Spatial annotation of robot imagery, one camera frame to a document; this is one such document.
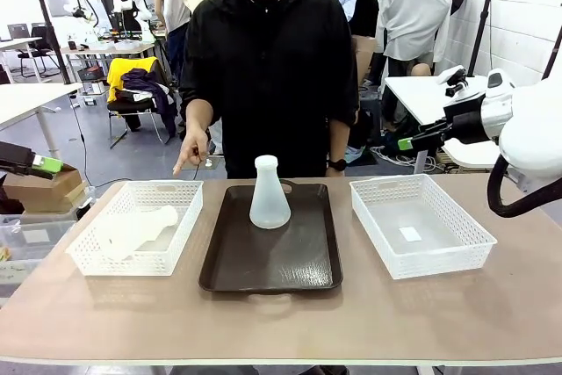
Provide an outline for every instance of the erlenmeyer flask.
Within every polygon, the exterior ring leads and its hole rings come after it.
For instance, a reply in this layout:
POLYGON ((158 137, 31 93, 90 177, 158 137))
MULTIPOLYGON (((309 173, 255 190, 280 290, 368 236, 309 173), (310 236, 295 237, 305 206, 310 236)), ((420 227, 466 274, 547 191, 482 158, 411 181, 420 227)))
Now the erlenmeyer flask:
POLYGON ((277 166, 273 155, 256 158, 257 181, 249 219, 260 228, 278 228, 291 218, 291 208, 277 177, 277 166))

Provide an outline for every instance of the table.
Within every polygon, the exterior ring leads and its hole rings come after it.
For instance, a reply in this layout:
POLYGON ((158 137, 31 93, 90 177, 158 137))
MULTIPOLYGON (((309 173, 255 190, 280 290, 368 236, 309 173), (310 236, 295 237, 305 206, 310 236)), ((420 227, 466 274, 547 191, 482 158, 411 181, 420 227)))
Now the table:
MULTIPOLYGON (((448 366, 562 361, 562 231, 542 211, 504 220, 486 205, 487 176, 435 180, 499 243, 481 270, 393 281, 351 209, 348 178, 328 186, 343 284, 280 296, 198 286, 225 189, 204 206, 168 278, 85 278, 66 248, 113 185, 0 311, 2 359, 42 364, 371 364, 448 366)), ((520 198, 511 184, 506 201, 520 198)))
MULTIPOLYGON (((399 101, 422 125, 430 125, 444 117, 443 107, 450 102, 445 96, 444 85, 437 85, 433 76, 407 76, 386 78, 386 84, 399 101)), ((472 87, 485 89, 484 76, 468 78, 472 87)), ((467 169, 492 169, 500 155, 500 149, 493 142, 465 145, 459 140, 445 142, 443 151, 453 162, 467 169)), ((414 173, 422 173, 427 151, 418 154, 414 173)))
POLYGON ((27 39, 14 39, 12 41, 2 41, 0 42, 0 60, 2 61, 2 65, 4 69, 6 69, 6 74, 8 74, 8 78, 10 79, 10 83, 14 83, 13 75, 10 72, 10 67, 8 66, 8 61, 4 56, 4 52, 7 50, 16 50, 19 48, 25 48, 27 53, 29 54, 29 58, 32 60, 33 64, 33 72, 35 73, 35 77, 37 78, 38 83, 46 83, 48 80, 42 80, 41 75, 39 73, 39 68, 37 68, 37 62, 32 54, 32 49, 29 46, 29 43, 33 43, 34 41, 41 40, 41 37, 30 37, 27 39))
POLYGON ((54 144, 53 135, 47 125, 43 105, 59 97, 82 89, 80 83, 17 83, 0 85, 0 130, 12 126, 33 114, 37 115, 41 130, 47 141, 51 156, 61 159, 61 153, 54 144))
POLYGON ((76 75, 76 72, 74 71, 74 67, 72 66, 72 61, 73 59, 71 59, 70 56, 77 56, 78 58, 75 61, 79 61, 82 64, 85 61, 90 61, 91 58, 89 58, 88 56, 93 56, 94 57, 94 61, 100 61, 102 63, 102 66, 104 67, 104 71, 105 74, 107 75, 109 72, 109 66, 111 64, 112 58, 110 57, 109 59, 107 58, 107 56, 117 56, 117 55, 125 55, 127 57, 131 57, 131 56, 135 56, 135 55, 144 55, 144 57, 148 57, 148 51, 149 50, 153 50, 153 54, 155 55, 155 45, 154 43, 135 43, 133 46, 130 47, 122 47, 122 48, 116 48, 115 45, 110 46, 108 48, 96 48, 95 46, 93 46, 93 48, 89 48, 83 51, 80 50, 70 50, 70 48, 68 47, 64 47, 61 49, 61 54, 67 56, 67 60, 68 60, 68 64, 70 65, 70 70, 72 72, 72 76, 74 77, 75 82, 79 83, 80 79, 78 78, 78 76, 76 75))

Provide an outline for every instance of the white brick wall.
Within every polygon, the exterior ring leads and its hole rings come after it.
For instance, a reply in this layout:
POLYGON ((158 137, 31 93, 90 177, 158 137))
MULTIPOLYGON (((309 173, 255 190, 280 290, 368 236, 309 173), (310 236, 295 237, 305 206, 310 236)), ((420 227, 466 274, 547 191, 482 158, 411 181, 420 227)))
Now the white brick wall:
MULTIPOLYGON (((562 0, 492 0, 492 45, 488 18, 475 73, 487 74, 491 52, 493 67, 505 69, 517 84, 539 81, 562 26, 561 4, 562 0)), ((465 0, 453 16, 447 54, 438 71, 457 64, 468 67, 483 6, 484 0, 465 0)), ((562 76, 560 57, 553 75, 562 76)))

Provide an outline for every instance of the white tank top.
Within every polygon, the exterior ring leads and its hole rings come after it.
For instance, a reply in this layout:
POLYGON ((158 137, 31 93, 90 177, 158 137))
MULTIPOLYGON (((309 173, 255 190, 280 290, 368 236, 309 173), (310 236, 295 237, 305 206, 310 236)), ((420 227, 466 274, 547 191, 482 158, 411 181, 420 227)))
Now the white tank top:
POLYGON ((164 0, 164 19, 168 32, 172 32, 190 21, 190 10, 185 6, 184 0, 164 0))

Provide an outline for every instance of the dark brown tray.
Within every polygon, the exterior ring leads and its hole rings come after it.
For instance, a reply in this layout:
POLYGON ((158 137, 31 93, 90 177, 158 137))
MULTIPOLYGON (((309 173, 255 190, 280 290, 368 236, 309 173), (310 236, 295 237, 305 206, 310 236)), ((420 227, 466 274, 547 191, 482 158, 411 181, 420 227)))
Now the dark brown tray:
POLYGON ((328 187, 294 184, 287 193, 291 219, 275 230, 252 224, 254 186, 227 189, 203 269, 210 292, 323 291, 342 283, 328 187))

